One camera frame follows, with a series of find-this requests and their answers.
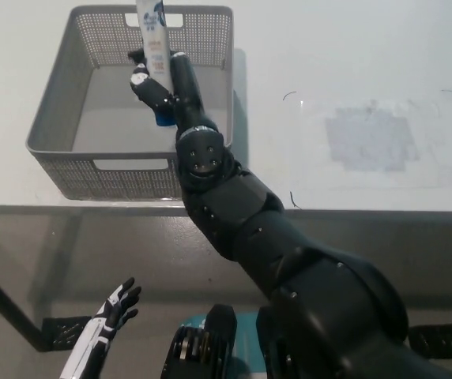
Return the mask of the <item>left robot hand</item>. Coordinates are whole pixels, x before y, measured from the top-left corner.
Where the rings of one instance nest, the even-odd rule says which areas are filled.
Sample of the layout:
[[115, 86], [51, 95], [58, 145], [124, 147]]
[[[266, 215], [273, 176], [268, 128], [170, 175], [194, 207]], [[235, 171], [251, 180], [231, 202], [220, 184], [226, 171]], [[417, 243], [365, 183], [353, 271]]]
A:
[[60, 378], [99, 378], [113, 339], [129, 319], [136, 317], [135, 308], [141, 287], [130, 277], [119, 285], [87, 322], [77, 339]]

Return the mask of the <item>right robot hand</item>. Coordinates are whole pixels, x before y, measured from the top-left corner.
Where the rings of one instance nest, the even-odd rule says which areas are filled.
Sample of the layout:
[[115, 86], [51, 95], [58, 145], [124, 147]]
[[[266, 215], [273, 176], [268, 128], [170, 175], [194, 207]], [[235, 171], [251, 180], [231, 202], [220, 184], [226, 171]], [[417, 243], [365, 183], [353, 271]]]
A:
[[193, 128], [218, 131], [217, 124], [205, 112], [198, 80], [187, 54], [170, 52], [171, 91], [152, 78], [148, 59], [141, 48], [129, 52], [127, 57], [135, 64], [130, 76], [131, 90], [155, 115], [170, 118], [177, 125], [178, 136]]

